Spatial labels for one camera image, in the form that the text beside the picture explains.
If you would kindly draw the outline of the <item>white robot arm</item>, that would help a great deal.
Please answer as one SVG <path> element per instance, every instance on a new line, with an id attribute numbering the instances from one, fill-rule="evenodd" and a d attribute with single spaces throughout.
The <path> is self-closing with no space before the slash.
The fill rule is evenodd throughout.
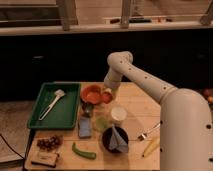
<path id="1" fill-rule="evenodd" d="M 160 105 L 160 171 L 213 171 L 213 119 L 207 100 L 137 68 L 128 51 L 110 54 L 107 62 L 107 88 L 117 90 L 127 77 Z"/>

